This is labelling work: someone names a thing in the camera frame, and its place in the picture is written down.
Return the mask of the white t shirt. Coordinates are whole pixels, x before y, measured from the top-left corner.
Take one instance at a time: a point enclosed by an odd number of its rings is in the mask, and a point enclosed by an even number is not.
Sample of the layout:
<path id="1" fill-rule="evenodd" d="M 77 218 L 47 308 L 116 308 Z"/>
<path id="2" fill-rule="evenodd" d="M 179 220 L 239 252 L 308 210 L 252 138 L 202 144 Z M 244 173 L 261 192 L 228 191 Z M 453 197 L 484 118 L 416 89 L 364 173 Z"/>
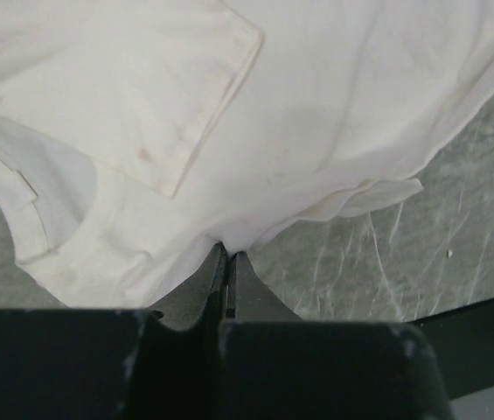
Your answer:
<path id="1" fill-rule="evenodd" d="M 0 208 L 72 307 L 147 307 L 389 207 L 494 94 L 494 1 L 0 1 Z"/>

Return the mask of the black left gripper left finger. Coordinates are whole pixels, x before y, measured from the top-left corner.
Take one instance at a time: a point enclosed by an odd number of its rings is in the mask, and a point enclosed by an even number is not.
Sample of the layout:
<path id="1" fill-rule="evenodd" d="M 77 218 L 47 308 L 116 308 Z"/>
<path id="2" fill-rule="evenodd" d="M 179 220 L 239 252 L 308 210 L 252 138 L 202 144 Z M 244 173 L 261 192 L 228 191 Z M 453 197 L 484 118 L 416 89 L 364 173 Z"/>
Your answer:
<path id="1" fill-rule="evenodd" d="M 207 419 L 227 252 L 147 309 L 0 309 L 0 419 Z"/>

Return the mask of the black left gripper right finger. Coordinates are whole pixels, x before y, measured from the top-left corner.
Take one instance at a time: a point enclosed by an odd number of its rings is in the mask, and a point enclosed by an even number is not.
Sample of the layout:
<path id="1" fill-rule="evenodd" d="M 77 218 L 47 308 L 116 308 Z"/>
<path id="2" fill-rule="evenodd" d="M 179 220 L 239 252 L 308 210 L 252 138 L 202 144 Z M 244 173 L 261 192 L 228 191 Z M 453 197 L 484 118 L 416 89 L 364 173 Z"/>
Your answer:
<path id="1" fill-rule="evenodd" d="M 449 419 L 435 352 L 407 323 L 298 318 L 256 276 L 230 264 L 219 327 L 220 419 Z"/>

